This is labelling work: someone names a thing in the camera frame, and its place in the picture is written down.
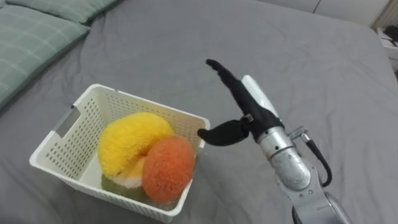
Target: gray fabric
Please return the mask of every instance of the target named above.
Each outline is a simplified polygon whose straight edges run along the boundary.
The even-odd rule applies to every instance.
[[[334,173],[326,190],[354,223],[397,223],[398,85],[376,34],[244,0],[124,1],[95,21],[85,42],[0,117],[2,223],[157,223],[76,192],[28,159],[93,83],[204,116],[212,126],[240,118],[204,64],[208,57],[251,74],[287,130],[309,128]],[[206,146],[196,168],[173,223],[292,223],[291,204],[252,139]]]
[[[73,22],[86,23],[118,0],[6,0]]]
[[[0,11],[0,108],[88,28],[20,6]]]

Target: green plaid pillow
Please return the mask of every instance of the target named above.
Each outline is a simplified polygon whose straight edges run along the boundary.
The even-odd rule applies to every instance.
[[[6,0],[64,19],[86,23],[118,0]]]
[[[20,6],[0,9],[0,107],[88,31]]]

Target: basket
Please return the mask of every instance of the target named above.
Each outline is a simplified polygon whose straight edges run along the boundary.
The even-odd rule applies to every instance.
[[[101,189],[97,144],[102,130],[108,123],[137,112],[163,117],[176,134],[190,141],[196,153],[203,148],[205,143],[197,137],[197,130],[210,127],[207,119],[102,85],[92,85],[38,146],[30,157],[30,164],[76,190],[169,223],[180,213],[192,181],[178,200],[167,206],[147,205]]]

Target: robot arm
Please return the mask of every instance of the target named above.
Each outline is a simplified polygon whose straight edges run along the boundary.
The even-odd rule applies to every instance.
[[[277,185],[292,201],[294,223],[350,224],[338,201],[323,191],[323,187],[331,182],[331,171],[307,130],[300,127],[287,134],[275,108],[254,79],[246,75],[238,80],[217,61],[208,59],[206,63],[229,88],[244,116],[211,130],[200,129],[199,137],[208,144],[228,146],[246,139],[251,133],[274,168]],[[293,142],[298,137],[324,165],[328,173],[325,183],[321,184],[317,169],[298,154]]]

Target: bed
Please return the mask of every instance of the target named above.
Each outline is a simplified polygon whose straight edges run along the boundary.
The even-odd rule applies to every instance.
[[[249,0],[127,0],[101,15],[0,115],[1,223],[156,223],[77,192],[29,157],[93,83],[206,117],[241,116],[204,63],[252,75],[286,128],[305,125],[334,173],[326,189],[354,223],[398,220],[398,86],[376,34]],[[303,144],[302,154],[323,169]],[[292,223],[291,204],[252,139],[207,145],[173,223]]]

